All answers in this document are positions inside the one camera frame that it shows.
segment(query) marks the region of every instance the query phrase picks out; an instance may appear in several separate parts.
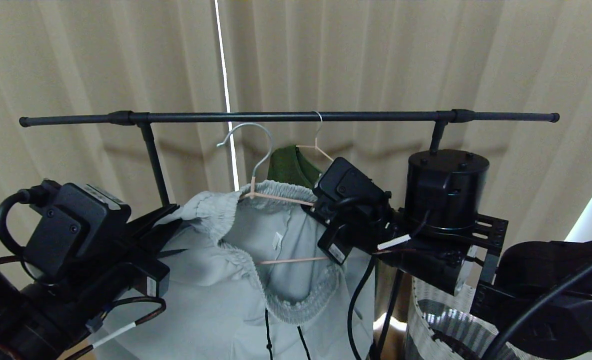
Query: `black cylindrical motor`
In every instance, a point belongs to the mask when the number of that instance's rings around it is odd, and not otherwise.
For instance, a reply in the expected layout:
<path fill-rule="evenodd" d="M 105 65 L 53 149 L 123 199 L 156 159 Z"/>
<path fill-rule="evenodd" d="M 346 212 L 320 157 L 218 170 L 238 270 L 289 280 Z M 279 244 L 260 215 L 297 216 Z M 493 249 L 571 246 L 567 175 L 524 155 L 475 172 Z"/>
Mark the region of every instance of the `black cylindrical motor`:
<path fill-rule="evenodd" d="M 462 150 L 427 150 L 409 157 L 405 222 L 428 218 L 424 230 L 466 233 L 476 223 L 489 161 Z"/>

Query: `robotic arm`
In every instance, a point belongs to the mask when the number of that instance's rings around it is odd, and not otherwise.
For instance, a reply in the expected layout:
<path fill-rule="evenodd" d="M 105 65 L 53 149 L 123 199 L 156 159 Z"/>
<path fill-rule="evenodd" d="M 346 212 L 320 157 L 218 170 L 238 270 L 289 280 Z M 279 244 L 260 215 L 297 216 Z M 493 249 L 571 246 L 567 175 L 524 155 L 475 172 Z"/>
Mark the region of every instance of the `robotic arm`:
<path fill-rule="evenodd" d="M 304 210 L 327 227 L 318 246 L 338 264 L 358 248 L 449 294 L 460 291 L 474 264 L 482 266 L 470 312 L 501 333 L 513 328 L 504 341 L 499 336 L 501 346 L 509 340 L 549 359 L 591 351 L 592 268 L 579 275 L 577 269 L 592 263 L 592 241 L 520 243 L 501 257 L 508 222 L 478 213 L 488 166 L 465 151 L 415 153 L 405 208 L 394 210 L 389 192 L 339 157 L 316 183 L 314 207 Z M 17 203 L 42 215 L 25 247 L 6 227 Z M 9 260 L 21 262 L 35 283 L 18 291 L 0 273 L 0 359 L 54 360 L 96 331 L 115 306 L 161 305 L 133 326 L 163 311 L 170 269 L 158 258 L 180 221 L 153 225 L 175 209 L 167 205 L 128 221 L 131 208 L 108 192 L 52 180 L 1 203 L 0 239 L 14 254 Z M 484 260 L 475 258 L 477 248 L 486 249 Z M 569 276 L 582 281 L 560 287 Z M 131 288 L 143 296 L 116 301 Z M 538 302 L 543 306 L 533 307 Z"/>

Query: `garment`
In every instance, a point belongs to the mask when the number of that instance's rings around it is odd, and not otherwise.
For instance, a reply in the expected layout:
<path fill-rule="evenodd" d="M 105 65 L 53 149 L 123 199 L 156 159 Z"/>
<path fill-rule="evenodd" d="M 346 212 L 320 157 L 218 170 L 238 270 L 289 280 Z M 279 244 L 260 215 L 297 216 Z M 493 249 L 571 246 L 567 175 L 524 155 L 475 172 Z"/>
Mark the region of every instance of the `garment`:
<path fill-rule="evenodd" d="M 354 253 L 344 266 L 330 260 L 255 265 L 324 256 L 316 243 L 325 229 L 295 203 L 259 197 L 239 201 L 249 189 L 205 191 L 161 221 L 185 220 L 185 228 L 163 250 L 188 249 L 162 259 L 171 269 L 167 310 L 95 350 L 99 360 L 265 360 L 265 309 L 275 360 L 306 358 L 296 326 L 302 327 L 312 359 L 352 357 L 347 311 L 369 257 Z M 256 191 L 314 200 L 305 187 L 271 180 L 257 184 Z M 372 276 L 353 315 L 363 358 L 373 337 L 373 294 Z M 122 297 L 138 295 L 130 290 Z M 155 306 L 114 309 L 92 342 Z"/>
<path fill-rule="evenodd" d="M 312 189 L 321 173 L 297 146 L 291 145 L 271 154 L 267 179 Z"/>

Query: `light strip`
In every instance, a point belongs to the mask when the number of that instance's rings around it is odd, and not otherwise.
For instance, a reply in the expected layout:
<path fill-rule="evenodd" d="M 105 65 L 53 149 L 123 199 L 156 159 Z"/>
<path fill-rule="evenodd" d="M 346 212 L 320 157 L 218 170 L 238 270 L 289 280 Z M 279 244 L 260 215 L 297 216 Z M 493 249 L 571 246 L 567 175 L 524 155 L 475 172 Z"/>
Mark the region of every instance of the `light strip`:
<path fill-rule="evenodd" d="M 386 312 L 380 315 L 378 320 L 374 321 L 374 330 L 382 328 L 382 326 L 385 324 L 385 316 L 387 316 Z M 398 321 L 398 319 L 393 316 L 389 319 L 389 326 L 390 328 L 394 328 L 398 331 L 407 331 L 407 323 Z"/>
<path fill-rule="evenodd" d="M 225 107 L 227 112 L 231 112 L 231 102 L 229 101 L 229 82 L 227 82 L 227 64 L 225 64 L 225 47 L 222 42 L 222 28 L 220 27 L 220 9 L 218 9 L 218 0 L 214 0 L 214 7 L 216 9 L 216 27 L 218 28 L 218 44 L 220 45 L 220 65 L 222 68 L 223 88 L 225 89 Z M 231 121 L 227 122 L 229 131 L 234 128 Z M 229 137 L 229 149 L 231 152 L 231 171 L 234 178 L 234 191 L 240 190 L 240 181 L 238 180 L 238 163 L 236 162 L 236 144 L 234 137 Z"/>

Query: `clothes hanger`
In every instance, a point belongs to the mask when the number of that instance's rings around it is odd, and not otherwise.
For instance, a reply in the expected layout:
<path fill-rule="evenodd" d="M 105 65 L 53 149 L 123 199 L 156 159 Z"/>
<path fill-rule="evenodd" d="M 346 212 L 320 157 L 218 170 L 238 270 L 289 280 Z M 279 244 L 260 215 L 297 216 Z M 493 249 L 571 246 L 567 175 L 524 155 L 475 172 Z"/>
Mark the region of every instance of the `clothes hanger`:
<path fill-rule="evenodd" d="M 243 126 L 257 126 L 258 128 L 261 128 L 267 135 L 267 140 L 269 141 L 269 150 L 267 152 L 267 154 L 261 159 L 261 161 L 259 161 L 255 166 L 254 166 L 254 170 L 252 170 L 252 188 L 251 191 L 247 194 L 244 194 L 243 196 L 240 197 L 240 199 L 244 199 L 244 198 L 266 198 L 266 199 L 274 199 L 274 200 L 282 200 L 282 201 L 286 201 L 288 203 L 296 203 L 296 204 L 301 204 L 301 205 L 307 205 L 308 207 L 313 207 L 314 204 L 311 202 L 306 202 L 306 201 L 301 201 L 301 200 L 296 200 L 295 198 L 288 198 L 288 197 L 282 197 L 282 196 L 273 196 L 272 194 L 263 194 L 263 193 L 257 193 L 255 191 L 255 174 L 256 174 L 256 170 L 258 170 L 258 167 L 265 162 L 271 155 L 271 152 L 273 151 L 273 137 L 271 137 L 271 132 L 269 132 L 269 130 L 267 130 L 266 127 L 259 125 L 259 123 L 254 123 L 254 122 L 244 122 L 241 123 L 239 125 L 236 125 L 236 127 L 234 127 L 233 129 L 231 129 L 228 133 L 227 136 L 225 136 L 225 139 L 217 144 L 216 146 L 218 148 L 224 146 L 227 144 L 229 137 L 231 137 L 231 135 L 238 130 L 239 128 L 243 127 Z"/>
<path fill-rule="evenodd" d="M 316 136 L 314 137 L 314 146 L 311 146 L 311 145 L 296 145 L 296 148 L 310 148 L 310 149 L 315 149 L 318 152 L 320 152 L 322 155 L 325 155 L 325 157 L 327 159 L 329 159 L 331 162 L 333 162 L 334 161 L 334 158 L 330 157 L 330 155 L 327 155 L 326 152 L 324 152 L 321 148 L 318 147 L 318 133 L 323 128 L 323 116 L 318 111 L 314 111 L 314 112 L 316 114 L 318 114 L 318 116 L 320 116 L 320 126 L 318 126 L 318 130 L 316 130 Z"/>

